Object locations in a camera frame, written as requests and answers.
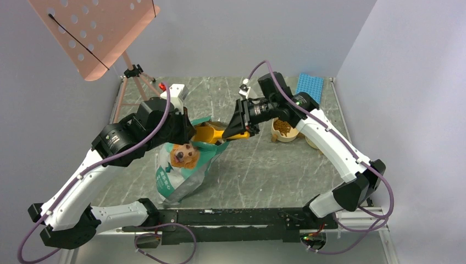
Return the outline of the orange plastic scoop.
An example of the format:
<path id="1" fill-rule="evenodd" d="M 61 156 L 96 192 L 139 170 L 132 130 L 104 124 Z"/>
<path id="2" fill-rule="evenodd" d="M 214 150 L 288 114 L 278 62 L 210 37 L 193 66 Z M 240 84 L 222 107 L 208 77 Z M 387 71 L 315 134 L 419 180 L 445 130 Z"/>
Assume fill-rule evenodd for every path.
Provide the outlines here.
<path id="1" fill-rule="evenodd" d="M 208 144 L 214 144 L 219 140 L 238 140 L 248 139 L 250 137 L 249 132 L 236 134 L 230 137 L 223 137 L 223 130 L 216 130 L 212 126 L 198 126 L 195 127 L 196 133 L 192 138 L 192 141 L 205 142 Z"/>

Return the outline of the green dog food bag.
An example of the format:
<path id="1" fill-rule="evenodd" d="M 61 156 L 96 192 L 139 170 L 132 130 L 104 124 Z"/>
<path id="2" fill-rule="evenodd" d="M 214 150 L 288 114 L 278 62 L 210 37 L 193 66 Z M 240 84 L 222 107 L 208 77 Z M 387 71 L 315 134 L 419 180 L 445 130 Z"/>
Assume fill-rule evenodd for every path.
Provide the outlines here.
<path id="1" fill-rule="evenodd" d="M 184 145 L 162 145 L 156 159 L 156 202 L 177 205 L 193 193 L 228 145 L 225 140 L 214 144 L 190 141 Z"/>

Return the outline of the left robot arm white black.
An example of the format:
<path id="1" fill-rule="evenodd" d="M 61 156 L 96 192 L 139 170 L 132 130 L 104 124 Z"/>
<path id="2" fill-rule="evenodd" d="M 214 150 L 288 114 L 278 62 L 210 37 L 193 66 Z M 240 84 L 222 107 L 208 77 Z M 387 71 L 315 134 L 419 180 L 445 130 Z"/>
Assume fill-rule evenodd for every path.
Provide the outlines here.
<path id="1" fill-rule="evenodd" d="M 76 249 L 108 230 L 127 226 L 154 229 L 159 211 L 148 198 L 111 207 L 91 203 L 134 160 L 165 143 L 187 143 L 194 133 L 183 100 L 176 97 L 152 97 L 135 113 L 106 125 L 67 183 L 49 201 L 29 207 L 31 219 L 44 226 L 40 233 L 43 243 Z"/>

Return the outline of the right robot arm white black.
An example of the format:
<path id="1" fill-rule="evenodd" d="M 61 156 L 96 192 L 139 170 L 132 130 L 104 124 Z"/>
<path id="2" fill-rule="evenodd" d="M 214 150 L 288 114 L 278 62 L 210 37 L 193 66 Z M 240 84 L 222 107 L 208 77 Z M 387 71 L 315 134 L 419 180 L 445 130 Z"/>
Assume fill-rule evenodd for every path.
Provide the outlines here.
<path id="1" fill-rule="evenodd" d="M 355 211 L 381 182 L 386 166 L 372 161 L 359 152 L 327 119 L 319 104 L 305 92 L 293 94 L 281 73 L 273 72 L 259 78 L 261 98 L 249 97 L 249 80 L 244 79 L 239 90 L 241 98 L 236 106 L 224 139 L 240 134 L 254 136 L 259 124 L 272 119 L 288 122 L 307 137 L 333 164 L 342 184 L 325 194 L 312 198 L 304 206 L 303 221 L 309 228 L 317 228 L 327 215 L 340 210 Z"/>

